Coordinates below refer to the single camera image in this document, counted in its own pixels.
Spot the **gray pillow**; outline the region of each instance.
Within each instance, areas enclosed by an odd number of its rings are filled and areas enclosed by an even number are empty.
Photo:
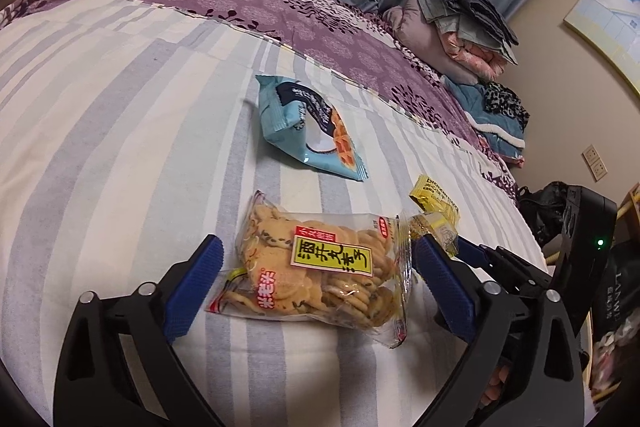
[[[478,83],[475,74],[445,53],[438,29],[424,19],[418,0],[407,0],[404,7],[389,8],[382,18],[393,28],[394,37],[421,61],[446,74],[456,84],[474,86]]]

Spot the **framed canvas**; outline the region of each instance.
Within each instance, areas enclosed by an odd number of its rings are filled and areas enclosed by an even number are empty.
[[[640,96],[640,0],[579,0],[564,21]]]

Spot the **wall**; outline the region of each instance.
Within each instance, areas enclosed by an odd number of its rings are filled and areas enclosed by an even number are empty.
[[[519,66],[500,78],[531,119],[525,165],[513,169],[531,190],[553,180],[585,185],[620,203],[640,180],[640,98],[562,19],[578,0],[528,0],[510,24]],[[608,174],[595,183],[581,153],[593,144]]]

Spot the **power outlet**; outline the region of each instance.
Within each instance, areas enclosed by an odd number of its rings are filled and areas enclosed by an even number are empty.
[[[600,155],[598,155],[598,151],[596,151],[596,148],[593,145],[588,146],[587,149],[582,152],[582,156],[589,166],[593,165],[600,159]]]
[[[590,169],[596,181],[600,181],[607,173],[607,168],[604,166],[604,163],[602,163],[600,158],[598,158],[593,165],[590,165]]]

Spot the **purple floral bedding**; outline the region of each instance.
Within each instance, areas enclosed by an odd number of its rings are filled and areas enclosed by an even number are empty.
[[[17,0],[0,12],[0,28],[12,20],[68,0]],[[487,178],[514,197],[504,163],[469,125],[437,73],[403,48],[371,14],[337,0],[142,0],[225,20],[277,39],[441,130],[452,144],[465,140],[495,165]]]

